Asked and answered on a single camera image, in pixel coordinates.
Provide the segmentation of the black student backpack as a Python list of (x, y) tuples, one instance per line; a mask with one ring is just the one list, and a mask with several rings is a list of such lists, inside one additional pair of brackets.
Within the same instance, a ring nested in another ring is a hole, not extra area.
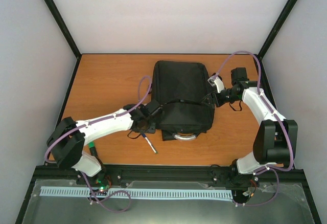
[(162, 140), (175, 140), (175, 135), (206, 133), (214, 121), (215, 109), (206, 100), (213, 91), (208, 71), (198, 62), (156, 62), (152, 76), (151, 99), (161, 105), (156, 129)]

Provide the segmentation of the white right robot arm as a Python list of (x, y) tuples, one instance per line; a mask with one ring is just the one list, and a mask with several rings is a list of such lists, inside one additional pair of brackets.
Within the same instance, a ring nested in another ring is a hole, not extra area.
[(221, 107), (238, 101), (250, 109), (259, 124), (252, 152), (236, 160), (239, 174), (259, 174), (271, 169), (289, 171), (294, 166), (298, 125), (286, 119), (272, 105), (259, 81), (249, 80), (245, 68), (231, 71), (231, 88), (213, 75), (208, 79), (214, 91), (203, 99), (211, 106)]

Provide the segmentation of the blue capped pen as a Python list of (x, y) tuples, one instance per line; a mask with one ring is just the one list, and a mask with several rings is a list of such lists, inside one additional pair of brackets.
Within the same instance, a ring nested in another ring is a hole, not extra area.
[(142, 137), (147, 141), (148, 145), (150, 146), (150, 148), (152, 149), (152, 151), (155, 153), (155, 154), (158, 154), (158, 151), (155, 149), (155, 147), (153, 146), (153, 144), (151, 143), (151, 141), (148, 139), (148, 137), (142, 133), (141, 134)]

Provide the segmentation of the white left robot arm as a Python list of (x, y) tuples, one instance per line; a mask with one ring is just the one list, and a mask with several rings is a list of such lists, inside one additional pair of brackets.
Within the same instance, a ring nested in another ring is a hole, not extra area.
[(106, 180), (106, 171), (95, 155), (83, 151), (84, 146), (120, 131), (155, 133), (155, 122), (160, 113), (161, 105), (152, 100), (146, 105), (126, 105), (94, 119), (74, 121), (67, 117), (48, 138), (45, 155), (51, 154), (58, 168), (73, 168), (86, 174), (94, 184), (101, 184)]

